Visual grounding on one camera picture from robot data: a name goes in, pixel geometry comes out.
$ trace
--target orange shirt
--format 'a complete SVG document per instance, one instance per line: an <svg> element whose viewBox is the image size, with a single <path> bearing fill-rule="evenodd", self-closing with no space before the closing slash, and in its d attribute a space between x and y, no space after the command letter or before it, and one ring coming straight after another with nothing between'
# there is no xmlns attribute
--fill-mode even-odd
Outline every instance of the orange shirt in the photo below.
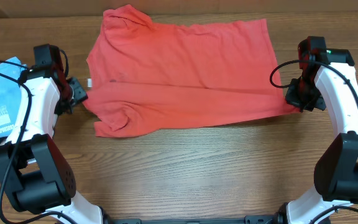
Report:
<svg viewBox="0 0 358 224"><path fill-rule="evenodd" d="M86 108L101 137L198 128L295 113L269 82L277 66L266 20L158 24L130 5L103 14L87 59ZM280 85L280 75L274 76Z"/></svg>

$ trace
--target black cable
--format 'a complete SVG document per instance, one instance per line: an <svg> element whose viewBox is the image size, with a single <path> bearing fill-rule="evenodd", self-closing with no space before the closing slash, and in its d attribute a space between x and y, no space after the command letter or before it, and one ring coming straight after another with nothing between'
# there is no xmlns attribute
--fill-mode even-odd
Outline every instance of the black cable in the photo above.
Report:
<svg viewBox="0 0 358 224"><path fill-rule="evenodd" d="M357 96L357 93L356 93L355 89L353 88L350 80L348 80L341 72L339 72L335 68L332 68L331 66L326 65L325 63L322 63L322 62L316 62L316 61L312 61L312 60L292 60L292 61L289 61L289 62L282 63L281 65L279 65L276 68L274 68L274 70L270 74L270 83L274 87L276 87L276 88L287 88L287 87L291 86L291 84L285 85L285 86L279 86L279 85L274 84L273 75L279 68L282 68L282 67L284 67L286 65L293 64L293 63L313 63L313 64L316 64L316 65L326 67L326 68L330 69L331 71L335 72L337 75L339 75L344 80L344 84L346 84L349 87L350 91L352 92L354 101L356 102L357 109L358 109L358 96Z"/></svg>
<svg viewBox="0 0 358 224"><path fill-rule="evenodd" d="M66 61L66 68L65 68L65 77L67 78L68 76L68 60L67 60L67 55L66 52L62 49L60 49L61 53L65 56L65 61Z"/></svg>
<svg viewBox="0 0 358 224"><path fill-rule="evenodd" d="M347 207L347 206L342 206L342 205L337 205L337 206L333 206L323 212L321 212L318 216L316 216L314 219L312 219L310 221L309 224L314 224L317 222L317 220L319 220L320 218L324 217L325 215L327 215L328 213L332 212L332 211L336 211L338 209L345 209L345 210L350 210L353 212L357 212L358 213L358 209L357 208L352 208L352 207Z"/></svg>
<svg viewBox="0 0 358 224"><path fill-rule="evenodd" d="M24 68L24 69L28 69L24 65L20 65L20 64L17 64L17 63L13 63L13 62L6 62L6 61L0 60L0 63L8 63L8 64L15 65L15 66L18 66L18 67L21 67L21 68ZM71 224L76 224L70 217L68 217L67 215L65 215L65 214L63 214L61 212L47 212L47 213L37 215L34 218L30 218L30 219L28 219L26 221L22 221L22 222L11 222L4 216L4 213L2 211L2 198L4 196L4 190L5 190L7 178L9 176L10 171L11 171L12 163L13 163L14 158L15 158L18 150L19 150L19 144L22 141L22 138L23 138L23 135L24 135L24 132L25 132L25 127L27 126L27 122L29 120L30 109L31 109L31 104L32 104L32 94L31 94L31 91L29 90L29 88L27 86L25 86L23 83L20 83L16 79L11 78L11 77L9 77L7 75L4 75L2 73L0 73L0 77L6 78L6 79L8 79L8 80L10 80L12 82L15 82L15 83L19 84L21 87L23 87L26 90L27 96L28 96L28 99L29 99L29 102L27 104L27 109L25 111L25 115L24 115L24 119L23 119L23 124L22 124L22 126L20 128L19 136L17 137L16 144L15 144L15 146L13 148L11 158L10 158L9 163L7 165L7 168L6 168L6 171L5 171L5 174L4 174L4 178L3 178L2 182L1 182L1 186L0 186L0 219L4 223L7 223L7 224L26 224L26 223L34 222L36 220L39 220L39 219L41 219L43 217L46 217L46 216L49 216L49 215L57 215L58 217L63 217L64 219L66 219Z"/></svg>

